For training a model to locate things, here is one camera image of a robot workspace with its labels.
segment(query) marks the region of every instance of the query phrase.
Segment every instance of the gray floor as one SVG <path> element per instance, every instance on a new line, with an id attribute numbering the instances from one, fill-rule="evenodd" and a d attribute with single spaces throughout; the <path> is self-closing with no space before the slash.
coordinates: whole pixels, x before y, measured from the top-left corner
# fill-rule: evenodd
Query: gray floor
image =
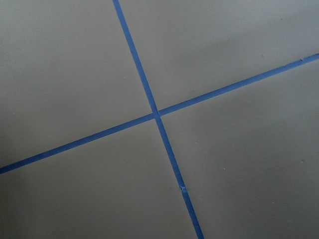
<path id="1" fill-rule="evenodd" d="M 120 4 L 158 110 L 319 53 L 317 0 Z M 0 22 L 0 170 L 152 113 L 111 0 L 0 0 Z M 318 237 L 318 75 L 161 117 L 205 238 Z M 4 239 L 197 237 L 154 119 L 5 172 L 0 195 Z"/>

